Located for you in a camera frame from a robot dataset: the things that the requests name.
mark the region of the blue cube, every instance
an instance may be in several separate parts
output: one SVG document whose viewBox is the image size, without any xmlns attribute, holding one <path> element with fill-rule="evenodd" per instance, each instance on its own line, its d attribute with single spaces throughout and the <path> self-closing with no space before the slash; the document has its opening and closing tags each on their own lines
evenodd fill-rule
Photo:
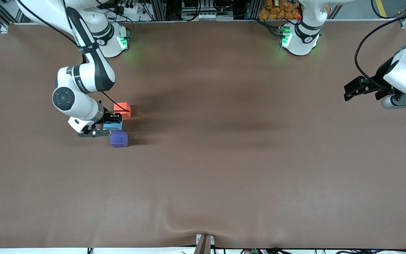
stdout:
<svg viewBox="0 0 406 254">
<path fill-rule="evenodd" d="M 121 131 L 123 128 L 123 122 L 107 122 L 103 124 L 103 129 L 111 131 Z"/>
<path fill-rule="evenodd" d="M 109 143 L 115 148 L 127 147 L 128 135 L 126 134 L 126 132 L 113 132 Z"/>
</svg>

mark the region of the purple cube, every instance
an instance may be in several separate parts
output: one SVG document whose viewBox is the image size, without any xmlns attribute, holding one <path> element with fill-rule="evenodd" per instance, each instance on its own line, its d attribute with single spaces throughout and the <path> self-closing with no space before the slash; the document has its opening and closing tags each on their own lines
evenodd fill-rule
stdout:
<svg viewBox="0 0 406 254">
<path fill-rule="evenodd" d="M 115 148 L 127 147 L 128 135 L 126 134 L 126 132 L 113 132 L 109 143 Z"/>
</svg>

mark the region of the brown table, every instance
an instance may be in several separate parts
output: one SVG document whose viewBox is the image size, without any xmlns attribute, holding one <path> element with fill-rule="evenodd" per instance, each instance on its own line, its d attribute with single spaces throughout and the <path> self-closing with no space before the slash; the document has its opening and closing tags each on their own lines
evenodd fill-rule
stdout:
<svg viewBox="0 0 406 254">
<path fill-rule="evenodd" d="M 51 103 L 80 54 L 52 29 L 0 35 L 0 248 L 406 248 L 406 109 L 343 99 L 377 22 L 329 22 L 308 56 L 257 23 L 141 24 L 109 94 L 129 148 L 79 138 Z M 366 42 L 365 71 L 406 42 Z M 92 96 L 109 100 L 100 94 Z"/>
</svg>

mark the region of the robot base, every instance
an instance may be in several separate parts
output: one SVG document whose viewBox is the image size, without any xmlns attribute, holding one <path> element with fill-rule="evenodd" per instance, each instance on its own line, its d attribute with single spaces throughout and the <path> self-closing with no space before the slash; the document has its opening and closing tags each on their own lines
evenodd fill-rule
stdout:
<svg viewBox="0 0 406 254">
<path fill-rule="evenodd" d="M 129 37 L 131 35 L 131 30 L 115 22 L 111 22 L 111 25 L 114 27 L 114 34 L 107 41 L 106 45 L 101 45 L 101 43 L 98 41 L 98 38 L 96 38 L 98 44 L 100 44 L 101 52 L 103 53 L 103 56 L 105 58 L 114 58 L 123 51 L 128 51 L 129 46 Z"/>
<path fill-rule="evenodd" d="M 282 35 L 282 37 L 278 38 L 280 49 L 286 49 L 296 56 L 304 56 L 310 53 L 311 50 L 316 47 L 317 39 L 319 39 L 319 35 L 314 39 L 308 37 L 306 40 L 310 40 L 310 42 L 304 43 L 302 39 L 296 35 L 295 25 L 291 23 L 279 27 L 278 34 Z"/>
</svg>

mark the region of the yellow tape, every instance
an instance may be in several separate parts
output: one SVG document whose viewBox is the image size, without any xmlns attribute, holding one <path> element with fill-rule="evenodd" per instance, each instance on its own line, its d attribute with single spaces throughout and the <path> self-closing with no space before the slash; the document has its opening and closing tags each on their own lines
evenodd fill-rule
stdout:
<svg viewBox="0 0 406 254">
<path fill-rule="evenodd" d="M 387 17 L 385 13 L 385 8 L 383 7 L 382 0 L 375 0 L 375 3 L 377 4 L 377 8 L 379 10 L 380 15 Z"/>
</svg>

